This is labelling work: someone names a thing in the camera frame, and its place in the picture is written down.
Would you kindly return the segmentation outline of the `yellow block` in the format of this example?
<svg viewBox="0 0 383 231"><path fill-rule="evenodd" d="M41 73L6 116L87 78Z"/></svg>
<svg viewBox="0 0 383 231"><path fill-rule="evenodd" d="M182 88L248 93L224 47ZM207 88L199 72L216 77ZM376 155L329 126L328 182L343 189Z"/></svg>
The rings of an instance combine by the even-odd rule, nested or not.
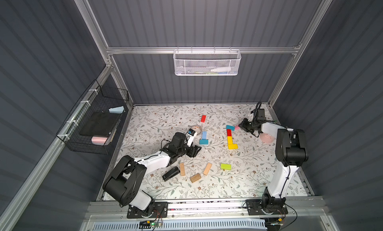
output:
<svg viewBox="0 0 383 231"><path fill-rule="evenodd" d="M228 149L229 149L229 150L237 149L237 148L238 148L238 145L237 145L237 144L228 144Z"/></svg>
<svg viewBox="0 0 383 231"><path fill-rule="evenodd" d="M227 136L227 143L228 143L228 145L233 144L233 140L232 140L231 136Z"/></svg>

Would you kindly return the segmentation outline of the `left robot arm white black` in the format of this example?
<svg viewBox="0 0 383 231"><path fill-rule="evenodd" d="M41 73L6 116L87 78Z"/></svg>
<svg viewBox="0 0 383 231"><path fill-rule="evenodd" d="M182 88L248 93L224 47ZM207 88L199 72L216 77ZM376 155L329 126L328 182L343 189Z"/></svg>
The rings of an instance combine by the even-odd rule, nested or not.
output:
<svg viewBox="0 0 383 231"><path fill-rule="evenodd" d="M193 145L197 132L189 129L187 133L177 132L172 140L158 152L140 158L123 156L103 183L103 190L119 202L120 206L130 205L146 214L151 214L155 201L141 190L144 177L156 170L174 164L180 157L195 157L201 150Z"/></svg>

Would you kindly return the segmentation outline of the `light wooden block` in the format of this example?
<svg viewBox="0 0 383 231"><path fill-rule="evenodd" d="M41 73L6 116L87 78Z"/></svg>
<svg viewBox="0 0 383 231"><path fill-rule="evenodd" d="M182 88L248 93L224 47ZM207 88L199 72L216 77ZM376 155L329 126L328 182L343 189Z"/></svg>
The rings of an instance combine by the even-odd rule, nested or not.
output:
<svg viewBox="0 0 383 231"><path fill-rule="evenodd" d="M184 163L180 163L180 174L181 176L186 175Z"/></svg>

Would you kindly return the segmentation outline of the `teal block small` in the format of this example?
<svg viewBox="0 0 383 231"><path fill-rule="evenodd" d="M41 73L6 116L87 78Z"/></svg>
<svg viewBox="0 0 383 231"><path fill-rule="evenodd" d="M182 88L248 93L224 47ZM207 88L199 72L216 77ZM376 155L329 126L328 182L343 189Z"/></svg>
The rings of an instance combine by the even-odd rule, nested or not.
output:
<svg viewBox="0 0 383 231"><path fill-rule="evenodd" d="M234 126L231 126L231 125L227 125L227 126L226 126L226 129L227 129L227 130L235 130L235 127L234 127Z"/></svg>

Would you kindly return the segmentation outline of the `light wooden block slanted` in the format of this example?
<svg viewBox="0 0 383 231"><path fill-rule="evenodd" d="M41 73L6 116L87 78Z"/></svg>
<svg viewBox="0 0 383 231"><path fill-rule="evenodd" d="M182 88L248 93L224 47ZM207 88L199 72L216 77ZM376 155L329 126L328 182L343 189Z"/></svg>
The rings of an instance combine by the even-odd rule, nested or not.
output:
<svg viewBox="0 0 383 231"><path fill-rule="evenodd" d="M212 168L212 164L211 164L211 163L207 163L207 165L206 165L206 167L205 167L205 169L204 169L204 171L203 171L203 174L204 174L205 176L207 176L208 173L209 173L209 171L211 170L211 168Z"/></svg>

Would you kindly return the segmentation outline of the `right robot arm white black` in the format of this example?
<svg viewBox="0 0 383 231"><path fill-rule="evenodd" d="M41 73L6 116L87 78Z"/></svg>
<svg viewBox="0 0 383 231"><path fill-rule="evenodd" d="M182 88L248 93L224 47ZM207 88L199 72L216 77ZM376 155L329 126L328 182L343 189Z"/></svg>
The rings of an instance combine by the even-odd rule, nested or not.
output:
<svg viewBox="0 0 383 231"><path fill-rule="evenodd" d="M299 167L308 160L309 155L303 130L284 127L267 120L264 109L260 107L261 102L251 111L252 120L244 118L239 127L265 144L275 143L277 168L260 202L262 211L271 215L283 210L288 185Z"/></svg>

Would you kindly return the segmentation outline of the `lime green block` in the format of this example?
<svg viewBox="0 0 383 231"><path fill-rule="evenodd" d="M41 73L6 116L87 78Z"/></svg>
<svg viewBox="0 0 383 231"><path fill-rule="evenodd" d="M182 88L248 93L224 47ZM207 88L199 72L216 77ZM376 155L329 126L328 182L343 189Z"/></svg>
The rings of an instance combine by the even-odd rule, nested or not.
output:
<svg viewBox="0 0 383 231"><path fill-rule="evenodd" d="M220 164L220 168L222 170L231 170L232 169L232 166L230 164L224 164L224 163L221 163Z"/></svg>

